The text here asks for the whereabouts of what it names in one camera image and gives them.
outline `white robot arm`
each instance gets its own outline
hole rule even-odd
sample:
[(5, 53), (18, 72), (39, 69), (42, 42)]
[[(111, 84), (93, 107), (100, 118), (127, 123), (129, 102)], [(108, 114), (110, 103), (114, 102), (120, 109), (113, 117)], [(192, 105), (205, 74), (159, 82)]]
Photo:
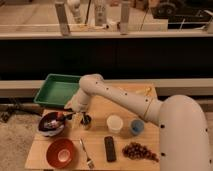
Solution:
[(103, 96), (160, 129), (161, 171), (212, 171), (207, 123), (201, 107), (183, 95), (164, 102), (109, 86), (101, 75), (85, 75), (65, 108), (85, 112), (92, 95)]

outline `wooden board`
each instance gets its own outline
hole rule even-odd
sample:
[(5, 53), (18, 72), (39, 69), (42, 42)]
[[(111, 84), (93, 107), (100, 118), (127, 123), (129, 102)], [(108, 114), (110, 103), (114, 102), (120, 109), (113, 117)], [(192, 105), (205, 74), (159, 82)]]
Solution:
[[(123, 83), (113, 85), (123, 88), (126, 91), (147, 94), (156, 98), (154, 86), (151, 84)], [(159, 132), (156, 126), (146, 123), (142, 134), (139, 136), (132, 136), (129, 131), (129, 124), (133, 119), (137, 118), (137, 115), (100, 96), (93, 97), (88, 113), (92, 117), (92, 125), (89, 130), (84, 130), (83, 127), (77, 123), (78, 119), (76, 119), (75, 123), (73, 121), (68, 121), (63, 132), (54, 138), (46, 138), (37, 133), (25, 167), (27, 169), (53, 169), (46, 161), (47, 148), (55, 139), (59, 137), (67, 137), (74, 142), (77, 152), (75, 159), (67, 169), (88, 170), (85, 153), (79, 144), (79, 139), (82, 138), (89, 156), (94, 161), (95, 170), (159, 171), (159, 163), (145, 159), (131, 160), (125, 158), (122, 154), (122, 148), (134, 141), (139, 142), (142, 145), (147, 145), (148, 148), (159, 156)], [(108, 132), (106, 119), (111, 114), (119, 115), (124, 121), (124, 127), (120, 134), (112, 134)], [(104, 137), (108, 135), (113, 136), (115, 141), (117, 161), (114, 163), (106, 162)]]

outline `green plastic tray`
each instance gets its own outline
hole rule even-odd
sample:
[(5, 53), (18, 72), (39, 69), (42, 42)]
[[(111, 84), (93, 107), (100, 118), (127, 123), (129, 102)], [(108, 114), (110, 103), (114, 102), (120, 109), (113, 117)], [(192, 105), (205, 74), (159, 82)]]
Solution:
[(34, 102), (45, 107), (64, 108), (79, 88), (80, 76), (49, 74)]

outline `shelf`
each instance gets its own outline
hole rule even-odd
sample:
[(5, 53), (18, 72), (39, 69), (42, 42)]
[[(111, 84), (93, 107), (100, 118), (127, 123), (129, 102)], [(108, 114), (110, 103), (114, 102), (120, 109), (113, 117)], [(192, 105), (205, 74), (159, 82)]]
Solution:
[[(71, 34), (62, 36), (55, 10), (54, 0), (34, 0), (26, 5), (0, 6), (0, 39), (40, 38), (138, 38), (138, 37), (212, 37), (199, 29), (169, 29), (167, 19), (154, 19), (151, 10), (131, 8), (129, 34), (120, 35), (117, 23), (120, 21), (121, 6), (107, 5), (108, 29), (94, 27), (94, 5), (91, 4), (88, 24), (76, 25), (65, 4)], [(81, 1), (81, 15), (85, 20), (87, 1)]]

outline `remote control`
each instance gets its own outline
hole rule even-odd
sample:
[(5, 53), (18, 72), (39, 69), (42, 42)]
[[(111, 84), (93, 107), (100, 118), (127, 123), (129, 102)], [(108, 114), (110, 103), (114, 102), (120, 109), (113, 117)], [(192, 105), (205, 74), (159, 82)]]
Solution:
[(104, 138), (106, 158), (108, 162), (113, 162), (116, 160), (115, 146), (113, 137), (107, 136)]

